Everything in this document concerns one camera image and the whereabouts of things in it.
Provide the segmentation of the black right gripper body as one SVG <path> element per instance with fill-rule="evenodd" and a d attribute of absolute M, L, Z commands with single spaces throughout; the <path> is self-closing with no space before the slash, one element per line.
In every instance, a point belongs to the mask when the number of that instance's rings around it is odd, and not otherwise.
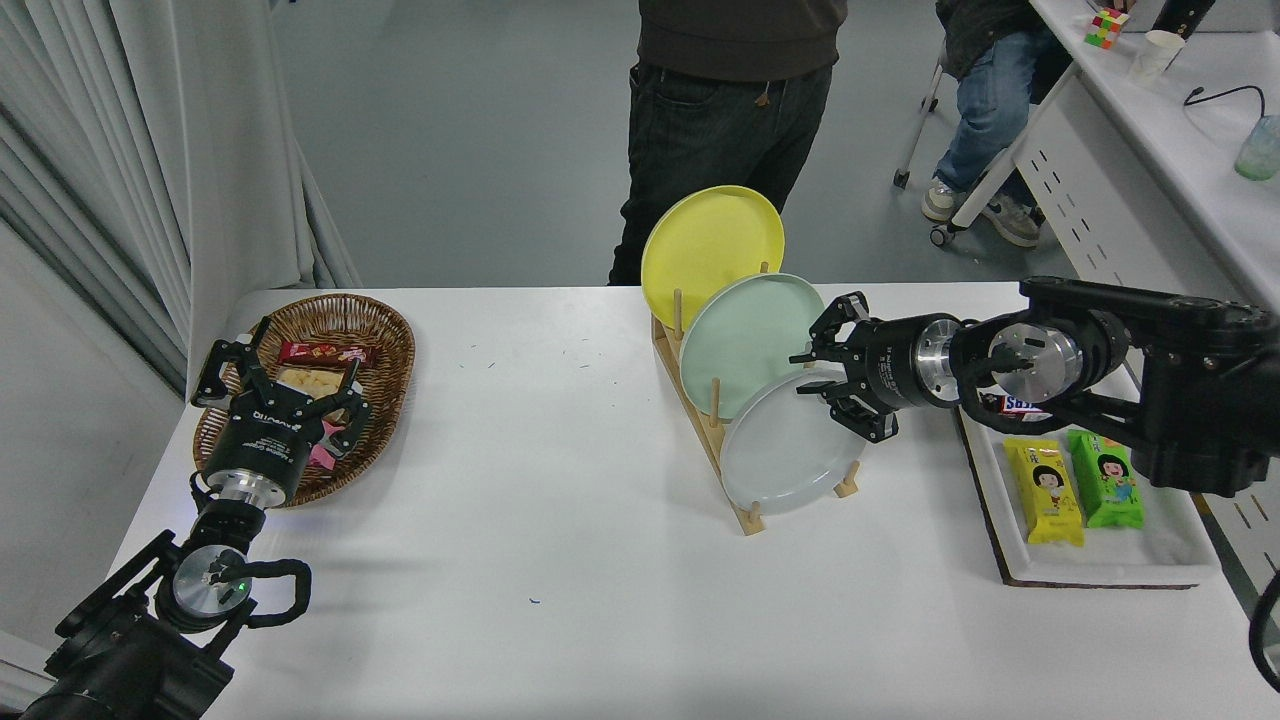
<path fill-rule="evenodd" d="M 931 404 L 916 370 L 916 342 L 929 322 L 928 316 L 869 318 L 855 324 L 850 347 L 858 359 L 850 383 L 869 407 L 892 413 Z"/>

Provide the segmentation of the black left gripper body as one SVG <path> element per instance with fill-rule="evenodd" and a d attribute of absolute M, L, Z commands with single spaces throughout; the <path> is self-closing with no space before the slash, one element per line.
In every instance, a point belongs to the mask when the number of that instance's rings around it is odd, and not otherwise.
<path fill-rule="evenodd" d="M 204 479 L 219 498 L 293 498 L 323 436 L 319 416 L 302 418 L 282 401 L 262 409 L 253 398 L 234 400 Z"/>

